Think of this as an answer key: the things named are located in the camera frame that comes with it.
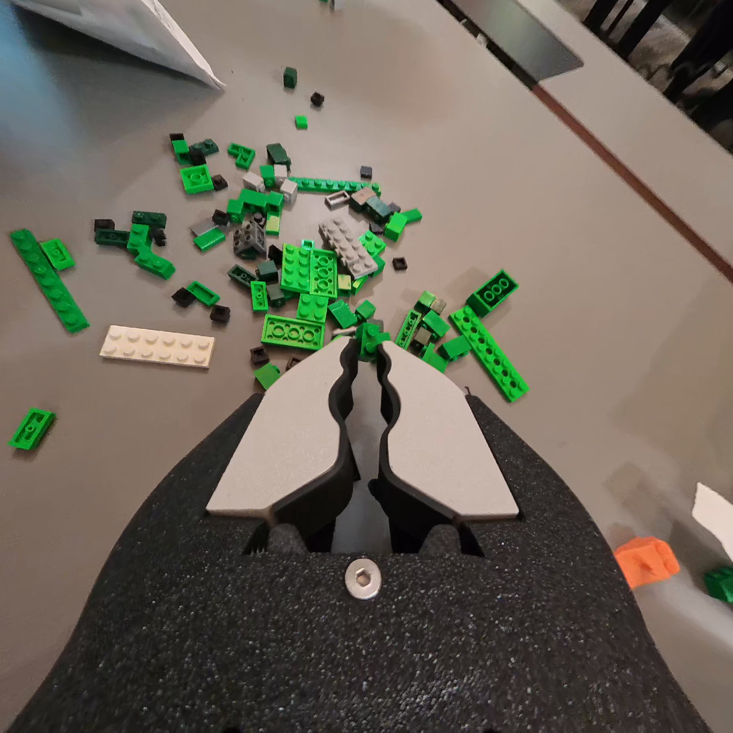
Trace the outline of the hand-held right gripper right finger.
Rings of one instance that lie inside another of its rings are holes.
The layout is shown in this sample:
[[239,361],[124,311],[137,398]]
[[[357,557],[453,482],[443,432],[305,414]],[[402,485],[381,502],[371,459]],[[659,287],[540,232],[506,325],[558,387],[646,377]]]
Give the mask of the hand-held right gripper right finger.
[[463,390],[394,342],[378,346],[380,438],[371,494],[392,551],[419,551],[436,526],[516,520],[519,507]]

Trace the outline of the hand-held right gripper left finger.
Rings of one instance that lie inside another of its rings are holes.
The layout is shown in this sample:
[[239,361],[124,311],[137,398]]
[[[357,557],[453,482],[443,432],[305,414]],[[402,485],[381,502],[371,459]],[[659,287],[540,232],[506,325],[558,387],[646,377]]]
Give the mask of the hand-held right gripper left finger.
[[310,551],[331,551],[336,518],[360,479],[345,424],[357,346],[353,337],[336,338],[262,395],[208,515],[293,525]]

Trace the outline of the small green brick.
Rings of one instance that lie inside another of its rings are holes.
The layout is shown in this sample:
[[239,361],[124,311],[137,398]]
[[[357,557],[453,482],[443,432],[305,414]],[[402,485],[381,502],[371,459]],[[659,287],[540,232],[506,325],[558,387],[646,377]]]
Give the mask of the small green brick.
[[380,323],[365,322],[359,325],[355,332],[359,343],[358,360],[374,362],[378,357],[378,346],[391,340],[391,335],[385,332]]

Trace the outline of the pile of green building bricks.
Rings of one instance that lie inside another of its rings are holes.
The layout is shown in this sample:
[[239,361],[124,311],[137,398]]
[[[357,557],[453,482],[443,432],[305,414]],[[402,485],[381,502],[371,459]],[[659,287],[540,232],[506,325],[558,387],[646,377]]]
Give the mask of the pile of green building bricks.
[[[179,173],[182,186],[187,194],[194,195],[226,188],[224,179],[218,175],[212,176],[206,162],[208,155],[218,151],[216,143],[206,140],[189,145],[182,133],[170,133],[170,140],[174,155],[182,166]],[[249,170],[249,165],[255,158],[254,150],[235,143],[229,146],[228,153],[236,158],[237,168],[243,170]],[[298,193],[297,185],[288,180],[287,177],[277,185],[281,185],[282,191],[276,191],[273,188],[271,191],[261,192],[260,189],[243,188],[236,198],[229,200],[224,214],[221,216],[215,214],[214,218],[209,220],[210,228],[194,238],[195,246],[201,252],[207,252],[215,245],[224,242],[226,232],[221,226],[226,224],[242,224],[243,222],[245,224],[241,231],[234,233],[236,235],[235,249],[239,245],[254,248],[256,234],[262,234],[263,236],[277,234],[285,193],[293,195]],[[383,204],[380,197],[374,195],[371,188],[363,188],[356,191],[356,193],[367,194],[367,203],[370,205],[372,203],[375,205]],[[417,210],[406,212],[405,215],[401,213],[392,215],[388,207],[385,211],[391,216],[385,231],[385,234],[389,237],[392,237],[393,234],[396,237],[401,232],[401,230],[398,231],[398,224],[401,226],[417,221],[421,216]],[[136,211],[133,213],[129,231],[116,230],[113,224],[111,225],[113,228],[108,228],[108,224],[108,221],[102,222],[100,220],[100,223],[95,225],[95,241],[98,244],[117,247],[133,254],[135,264],[154,276],[166,281],[172,277],[175,266],[164,257],[157,255],[152,249],[153,244],[157,241],[153,236],[153,229],[156,232],[159,231],[161,236],[165,234],[165,214]],[[359,239],[377,262],[378,270],[381,271],[383,261],[378,255],[384,250],[382,240],[370,230],[367,230],[365,235]],[[366,303],[364,305],[366,310],[360,306],[357,308],[356,315],[354,315],[343,300],[336,299],[335,304],[329,305],[329,301],[336,298],[340,292],[339,283],[341,280],[339,278],[341,278],[341,275],[337,273],[336,253],[327,249],[315,248],[312,241],[303,240],[302,244],[302,246],[290,245],[289,243],[283,244],[279,260],[263,261],[258,265],[258,274],[254,279],[243,279],[247,273],[238,265],[229,271],[229,275],[233,276],[236,282],[240,282],[251,289],[252,308],[255,313],[269,312],[270,307],[281,307],[281,301],[285,296],[276,296],[278,287],[286,295],[299,295],[297,317],[267,315],[261,341],[263,344],[317,351],[323,347],[324,343],[324,323],[327,307],[331,308],[333,314],[336,313],[334,308],[344,308],[347,321],[343,323],[347,325],[343,325],[342,328],[346,329],[356,325],[357,322],[362,324],[365,319],[368,320],[373,314],[374,308],[371,307],[371,303]],[[43,241],[39,245],[57,274],[61,270],[74,266],[73,258],[60,239]],[[502,271],[496,278],[490,280],[488,285],[483,286],[478,295],[472,295],[466,306],[470,306],[478,316],[484,315],[484,310],[480,310],[479,305],[482,293],[498,298],[498,300],[493,301],[494,305],[498,305],[504,296],[508,296],[514,291],[515,285],[516,283],[512,278]],[[190,302],[197,300],[211,307],[213,320],[216,320],[215,316],[228,317],[229,314],[229,311],[224,307],[217,305],[218,295],[197,281],[177,291],[174,294],[174,300],[182,306],[188,306]],[[446,355],[438,356],[435,353],[433,356],[428,356],[427,353],[434,345],[431,339],[443,337],[445,331],[443,326],[445,324],[438,316],[438,313],[433,310],[433,306],[427,305],[427,300],[421,297],[418,305],[419,308],[416,306],[417,310],[413,309],[408,314],[404,328],[398,334],[397,345],[405,349],[408,347],[412,335],[417,333],[416,329],[422,318],[429,332],[423,356],[436,368],[440,367],[443,370],[445,363],[447,363],[446,360],[453,360],[453,356],[449,355],[443,347],[441,347],[443,349],[441,354],[445,353]],[[30,451],[35,449],[55,417],[56,415],[52,411],[40,408],[30,409],[8,445],[20,450]]]

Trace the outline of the torn white printed paper bag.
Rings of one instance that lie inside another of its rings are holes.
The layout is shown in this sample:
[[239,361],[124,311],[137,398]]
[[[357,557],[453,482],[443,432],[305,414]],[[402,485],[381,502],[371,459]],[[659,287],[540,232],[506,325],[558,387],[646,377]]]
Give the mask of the torn white printed paper bag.
[[213,89],[226,88],[158,1],[13,1],[13,5]]

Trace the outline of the long green beam brick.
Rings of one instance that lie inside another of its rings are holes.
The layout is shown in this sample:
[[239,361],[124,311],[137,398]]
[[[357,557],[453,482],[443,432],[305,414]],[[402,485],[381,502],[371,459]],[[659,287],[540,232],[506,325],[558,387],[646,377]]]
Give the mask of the long green beam brick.
[[514,402],[528,392],[526,381],[470,306],[464,306],[453,312],[449,315],[449,319],[466,338],[471,351],[507,402]]

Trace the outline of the white studded plate brick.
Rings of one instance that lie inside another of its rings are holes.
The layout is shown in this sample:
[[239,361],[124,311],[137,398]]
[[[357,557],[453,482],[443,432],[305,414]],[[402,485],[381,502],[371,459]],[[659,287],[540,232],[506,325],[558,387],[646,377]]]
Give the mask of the white studded plate brick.
[[212,336],[111,325],[99,356],[108,360],[207,369],[214,347]]

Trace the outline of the light grey studded plate brick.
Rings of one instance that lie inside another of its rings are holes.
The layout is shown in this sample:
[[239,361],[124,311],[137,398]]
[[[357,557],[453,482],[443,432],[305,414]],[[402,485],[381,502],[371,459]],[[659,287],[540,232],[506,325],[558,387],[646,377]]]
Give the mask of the light grey studded plate brick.
[[375,259],[342,218],[327,218],[320,222],[318,230],[323,247],[336,253],[353,279],[371,276],[378,271]]

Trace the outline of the orange brick separator tool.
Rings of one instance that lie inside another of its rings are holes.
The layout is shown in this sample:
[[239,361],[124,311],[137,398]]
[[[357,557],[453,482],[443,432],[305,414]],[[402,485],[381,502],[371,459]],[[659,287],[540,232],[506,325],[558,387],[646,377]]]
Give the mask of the orange brick separator tool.
[[654,536],[636,537],[620,545],[614,558],[632,590],[668,580],[680,572],[672,548]]

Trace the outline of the narrow long green plate brick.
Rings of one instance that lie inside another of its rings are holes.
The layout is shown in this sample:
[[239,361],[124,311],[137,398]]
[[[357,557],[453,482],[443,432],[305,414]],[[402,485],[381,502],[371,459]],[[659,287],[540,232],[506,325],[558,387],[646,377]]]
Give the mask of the narrow long green plate brick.
[[329,195],[338,191],[346,191],[348,194],[353,194],[363,188],[371,188],[374,191],[374,195],[381,196],[380,184],[371,181],[350,181],[350,180],[339,180],[339,179],[319,179],[319,178],[300,178],[300,177],[289,177],[288,180],[293,181],[299,191]]

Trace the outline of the white paper piece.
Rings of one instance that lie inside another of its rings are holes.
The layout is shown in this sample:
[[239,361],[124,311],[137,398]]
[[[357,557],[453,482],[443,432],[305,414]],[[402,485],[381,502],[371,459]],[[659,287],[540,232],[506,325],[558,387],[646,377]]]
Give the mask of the white paper piece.
[[717,539],[732,560],[732,504],[715,490],[698,482],[691,516]]

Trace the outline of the dark green brick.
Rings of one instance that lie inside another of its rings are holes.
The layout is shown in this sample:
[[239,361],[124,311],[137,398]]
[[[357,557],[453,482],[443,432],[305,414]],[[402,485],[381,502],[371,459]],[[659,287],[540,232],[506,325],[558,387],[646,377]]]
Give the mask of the dark green brick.
[[732,565],[718,567],[704,573],[705,589],[710,597],[732,605]]

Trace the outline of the black chair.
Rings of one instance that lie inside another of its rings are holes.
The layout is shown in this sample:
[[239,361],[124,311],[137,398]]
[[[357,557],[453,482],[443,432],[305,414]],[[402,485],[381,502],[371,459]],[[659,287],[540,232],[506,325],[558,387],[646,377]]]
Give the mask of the black chair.
[[731,150],[731,2],[578,2],[582,24]]

